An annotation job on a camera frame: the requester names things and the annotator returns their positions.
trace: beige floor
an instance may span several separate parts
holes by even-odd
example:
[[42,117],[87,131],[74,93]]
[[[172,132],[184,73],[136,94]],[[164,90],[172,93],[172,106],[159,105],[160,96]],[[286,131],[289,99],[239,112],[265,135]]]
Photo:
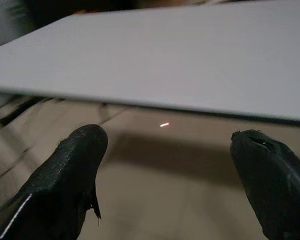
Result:
[[[97,103],[51,101],[10,127],[32,147],[39,166],[74,129],[100,123],[99,109]],[[119,106],[109,114],[117,115],[102,125],[109,147],[96,178],[102,220],[98,226],[88,211],[79,240],[266,239],[232,164],[230,137],[262,130],[300,156],[300,128]],[[10,191],[29,175],[19,164]]]

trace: white surface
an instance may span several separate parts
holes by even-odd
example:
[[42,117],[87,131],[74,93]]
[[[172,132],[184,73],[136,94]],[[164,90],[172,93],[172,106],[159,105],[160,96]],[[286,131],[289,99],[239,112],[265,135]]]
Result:
[[300,0],[72,15],[0,47],[0,90],[300,120]]

